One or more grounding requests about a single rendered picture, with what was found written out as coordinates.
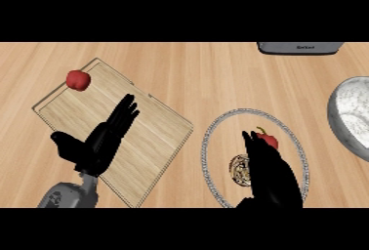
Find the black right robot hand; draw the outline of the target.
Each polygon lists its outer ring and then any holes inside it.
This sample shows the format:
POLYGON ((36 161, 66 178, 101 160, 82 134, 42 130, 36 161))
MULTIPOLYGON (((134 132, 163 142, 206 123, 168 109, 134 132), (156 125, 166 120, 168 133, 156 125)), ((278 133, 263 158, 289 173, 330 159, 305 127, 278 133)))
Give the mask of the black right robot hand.
POLYGON ((258 136, 243 132, 250 158, 253 198, 246 197, 238 209, 302 209, 303 198, 297 179, 278 150, 258 136))

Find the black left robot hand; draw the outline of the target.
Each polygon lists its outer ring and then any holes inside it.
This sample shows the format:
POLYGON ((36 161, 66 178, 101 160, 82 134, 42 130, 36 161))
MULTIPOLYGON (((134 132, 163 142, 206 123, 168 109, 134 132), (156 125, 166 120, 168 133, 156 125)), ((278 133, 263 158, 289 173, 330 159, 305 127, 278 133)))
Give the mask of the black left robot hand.
POLYGON ((76 163, 79 172, 98 177, 107 171, 139 114, 135 96, 128 94, 85 141, 66 132, 52 133, 51 139, 58 146, 60 156, 76 163))

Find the oval wood-patterned placemat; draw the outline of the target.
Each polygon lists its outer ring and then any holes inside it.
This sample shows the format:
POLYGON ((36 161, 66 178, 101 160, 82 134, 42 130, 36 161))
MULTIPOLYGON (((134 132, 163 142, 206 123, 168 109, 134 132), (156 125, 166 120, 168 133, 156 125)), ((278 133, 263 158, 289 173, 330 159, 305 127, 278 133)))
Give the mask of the oval wood-patterned placemat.
POLYGON ((216 201, 225 208, 235 207, 244 197, 253 196, 252 187, 243 187, 231 179, 229 162, 238 154, 247 154, 243 132, 260 133, 258 127, 277 137, 278 152, 293 169, 302 198, 308 197, 311 185, 308 156, 291 129, 265 111, 255 108, 237 108, 212 123, 201 147, 206 182, 216 201))

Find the white speckled bowl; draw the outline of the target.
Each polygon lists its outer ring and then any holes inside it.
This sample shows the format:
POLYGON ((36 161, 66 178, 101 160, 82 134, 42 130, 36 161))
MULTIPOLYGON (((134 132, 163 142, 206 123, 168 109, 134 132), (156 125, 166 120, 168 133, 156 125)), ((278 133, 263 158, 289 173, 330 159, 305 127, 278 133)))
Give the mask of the white speckled bowl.
POLYGON ((348 78, 333 91, 328 120, 339 141, 369 162, 369 76, 348 78))

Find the pale wooden cutting board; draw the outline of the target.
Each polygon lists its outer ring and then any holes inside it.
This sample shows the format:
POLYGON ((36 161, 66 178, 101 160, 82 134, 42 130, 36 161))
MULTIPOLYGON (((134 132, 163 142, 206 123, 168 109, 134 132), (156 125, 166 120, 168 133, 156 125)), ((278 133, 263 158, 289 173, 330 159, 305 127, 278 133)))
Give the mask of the pale wooden cutting board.
POLYGON ((95 129, 116 144, 116 155, 100 178, 129 207, 142 206, 194 132, 193 122, 145 93, 107 62, 82 68, 92 83, 85 91, 67 85, 32 107, 52 130, 85 140, 95 129))

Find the red bell pepper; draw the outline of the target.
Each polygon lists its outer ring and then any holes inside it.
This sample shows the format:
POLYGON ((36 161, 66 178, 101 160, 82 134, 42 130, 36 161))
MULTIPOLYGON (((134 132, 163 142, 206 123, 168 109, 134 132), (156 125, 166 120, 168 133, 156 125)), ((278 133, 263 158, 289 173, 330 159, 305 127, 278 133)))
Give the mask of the red bell pepper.
POLYGON ((266 130, 262 127, 258 127, 260 133, 258 134, 259 138, 266 141, 266 143, 274 147, 278 148, 278 139, 275 136, 269 135, 266 130))

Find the red apple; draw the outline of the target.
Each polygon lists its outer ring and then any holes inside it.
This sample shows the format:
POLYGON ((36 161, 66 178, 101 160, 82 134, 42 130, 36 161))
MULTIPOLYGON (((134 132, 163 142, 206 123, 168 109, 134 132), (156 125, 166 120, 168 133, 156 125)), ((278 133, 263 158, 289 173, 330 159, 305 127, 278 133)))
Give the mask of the red apple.
POLYGON ((92 77, 91 75, 80 71, 80 70, 72 70, 67 75, 67 86, 77 90, 77 91, 86 91, 89 86, 92 84, 92 77))

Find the grey appliance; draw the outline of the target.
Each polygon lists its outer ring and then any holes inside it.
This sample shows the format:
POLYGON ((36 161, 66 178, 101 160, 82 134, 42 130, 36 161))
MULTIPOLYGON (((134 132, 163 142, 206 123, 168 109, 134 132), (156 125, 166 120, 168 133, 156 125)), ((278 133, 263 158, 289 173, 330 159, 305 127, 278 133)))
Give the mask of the grey appliance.
POLYGON ((259 42, 258 45, 268 55, 334 55, 343 42, 259 42))

